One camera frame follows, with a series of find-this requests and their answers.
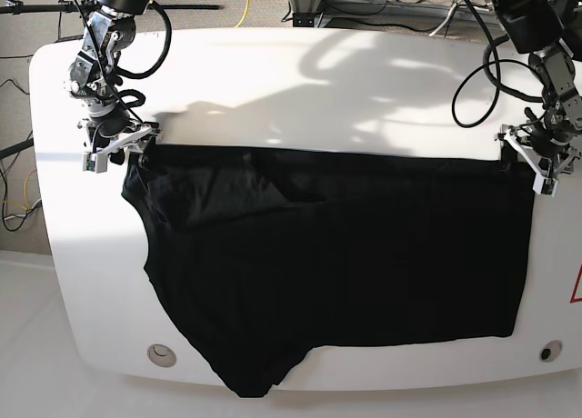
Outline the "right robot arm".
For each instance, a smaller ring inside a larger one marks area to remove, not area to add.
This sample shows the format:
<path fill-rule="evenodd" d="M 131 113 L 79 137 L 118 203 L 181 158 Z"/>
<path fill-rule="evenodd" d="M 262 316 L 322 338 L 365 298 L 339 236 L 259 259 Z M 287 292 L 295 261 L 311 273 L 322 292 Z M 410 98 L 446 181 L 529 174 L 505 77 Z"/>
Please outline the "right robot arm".
<path fill-rule="evenodd" d="M 154 0 L 91 0 L 95 10 L 84 11 L 73 0 L 85 28 L 81 47 L 68 73 L 69 95 L 83 103 L 87 118 L 78 124 L 87 142 L 83 169 L 96 174 L 110 163 L 122 164 L 128 153 L 141 154 L 160 134 L 157 122 L 146 122 L 135 109 L 146 97 L 135 89 L 122 90 L 123 80 L 143 80 L 161 67 L 169 54 L 172 25 L 163 7 Z M 135 40 L 135 17 L 153 8 L 165 26 L 163 49 L 154 64 L 134 73 L 119 66 L 121 52 Z"/>

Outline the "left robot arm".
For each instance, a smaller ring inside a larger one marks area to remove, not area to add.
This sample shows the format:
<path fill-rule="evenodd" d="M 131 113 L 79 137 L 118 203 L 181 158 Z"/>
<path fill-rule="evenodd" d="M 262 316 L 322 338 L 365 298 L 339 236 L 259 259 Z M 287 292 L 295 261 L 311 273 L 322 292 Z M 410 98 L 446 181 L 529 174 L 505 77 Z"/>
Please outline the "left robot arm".
<path fill-rule="evenodd" d="M 504 30 L 493 37 L 472 3 L 467 7 L 482 28 L 487 46 L 479 71 L 495 88 L 495 97 L 513 96 L 539 104 L 541 115 L 525 110 L 522 124 L 505 125 L 499 135 L 533 169 L 534 189 L 550 194 L 558 177 L 570 174 L 581 153 L 571 142 L 581 135 L 581 93 L 575 84 L 575 63 L 581 58 L 581 0 L 485 0 Z M 524 94 L 501 79 L 498 47 L 506 42 L 527 55 L 525 68 L 541 83 L 540 96 Z"/>

